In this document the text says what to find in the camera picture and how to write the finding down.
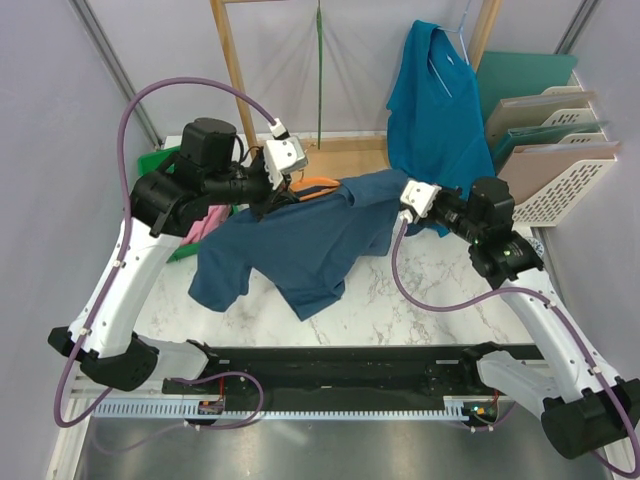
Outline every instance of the white bracket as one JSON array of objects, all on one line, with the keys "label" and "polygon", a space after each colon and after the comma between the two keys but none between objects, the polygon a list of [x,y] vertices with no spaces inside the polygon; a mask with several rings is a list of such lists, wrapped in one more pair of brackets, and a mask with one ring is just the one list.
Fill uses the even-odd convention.
[{"label": "white bracket", "polygon": [[400,201],[411,208],[419,218],[426,218],[440,190],[442,188],[437,185],[409,180],[400,196]]}]

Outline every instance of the pink cloth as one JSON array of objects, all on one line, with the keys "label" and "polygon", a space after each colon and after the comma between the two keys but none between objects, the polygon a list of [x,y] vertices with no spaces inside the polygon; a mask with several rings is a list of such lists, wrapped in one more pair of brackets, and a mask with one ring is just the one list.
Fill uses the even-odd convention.
[{"label": "pink cloth", "polygon": [[209,234],[209,232],[212,232],[224,222],[229,216],[230,211],[231,207],[229,207],[229,205],[214,205],[213,207],[209,207],[207,216],[193,224],[187,236],[180,242],[180,246],[184,247],[185,245],[198,243]]}]

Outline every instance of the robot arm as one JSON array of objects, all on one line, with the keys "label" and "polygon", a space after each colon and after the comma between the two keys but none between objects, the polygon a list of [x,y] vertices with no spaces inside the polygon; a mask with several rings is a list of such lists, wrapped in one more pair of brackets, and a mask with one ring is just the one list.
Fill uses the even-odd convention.
[{"label": "robot arm", "polygon": [[544,376],[497,345],[483,344],[463,359],[470,381],[505,393],[538,417],[550,442],[567,458],[627,436],[601,382],[611,387],[635,427],[640,381],[624,381],[594,348],[555,292],[535,249],[513,231],[515,202],[506,182],[480,178],[467,201],[460,194],[410,181],[401,199],[407,208],[402,215],[419,225],[442,225],[471,244],[475,270],[496,293],[504,293],[552,373]]},{"label": "robot arm", "polygon": [[[121,262],[116,247],[86,307],[67,328],[51,331],[49,344],[65,356],[87,334],[77,356],[84,374],[96,383],[131,391],[147,380],[198,378],[206,355],[189,343],[162,342],[139,337],[134,327],[160,270],[180,245],[193,223],[211,205],[249,204],[257,218],[295,202],[288,193],[290,174],[307,165],[296,137],[278,121],[249,167],[231,160],[236,130],[208,118],[188,124],[180,150],[155,171],[143,175],[131,193],[132,230],[129,250]],[[86,318],[113,269],[120,271],[95,318],[85,332]]]}]

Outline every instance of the shirt sleeve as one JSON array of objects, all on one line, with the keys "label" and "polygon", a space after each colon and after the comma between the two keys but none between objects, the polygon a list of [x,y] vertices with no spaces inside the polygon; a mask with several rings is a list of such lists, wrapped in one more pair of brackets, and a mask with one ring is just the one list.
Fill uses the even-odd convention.
[{"label": "shirt sleeve", "polygon": [[250,273],[251,267],[232,252],[201,244],[189,295],[214,312],[225,312],[249,291]]}]

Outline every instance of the green board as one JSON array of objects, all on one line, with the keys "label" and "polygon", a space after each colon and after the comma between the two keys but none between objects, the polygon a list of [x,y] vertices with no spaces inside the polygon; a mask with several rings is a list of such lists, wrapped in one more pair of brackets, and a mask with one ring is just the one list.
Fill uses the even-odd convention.
[{"label": "green board", "polygon": [[566,85],[577,63],[573,55],[485,52],[477,72],[483,121],[503,98],[538,95]]}]

